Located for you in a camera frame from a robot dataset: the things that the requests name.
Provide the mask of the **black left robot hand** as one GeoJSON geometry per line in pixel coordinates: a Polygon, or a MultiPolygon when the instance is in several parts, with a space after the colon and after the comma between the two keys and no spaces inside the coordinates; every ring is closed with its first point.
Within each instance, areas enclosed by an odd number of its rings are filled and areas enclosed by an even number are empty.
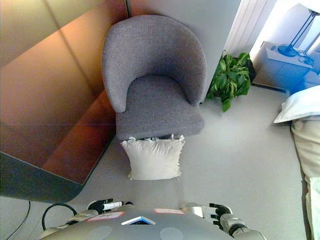
{"type": "Polygon", "coordinates": [[[103,200],[95,200],[92,201],[87,209],[88,210],[95,210],[98,212],[98,214],[104,214],[112,209],[121,207],[124,205],[123,201],[114,201],[113,198],[103,199],[103,200]]]}

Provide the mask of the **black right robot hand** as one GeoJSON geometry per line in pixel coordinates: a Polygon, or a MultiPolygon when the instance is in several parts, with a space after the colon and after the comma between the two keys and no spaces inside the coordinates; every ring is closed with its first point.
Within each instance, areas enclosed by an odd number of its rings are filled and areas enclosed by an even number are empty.
{"type": "Polygon", "coordinates": [[[232,214],[232,210],[222,204],[216,204],[216,203],[209,203],[210,208],[214,208],[214,213],[210,214],[210,218],[213,219],[212,223],[214,225],[220,225],[220,218],[223,214],[232,214]]]}

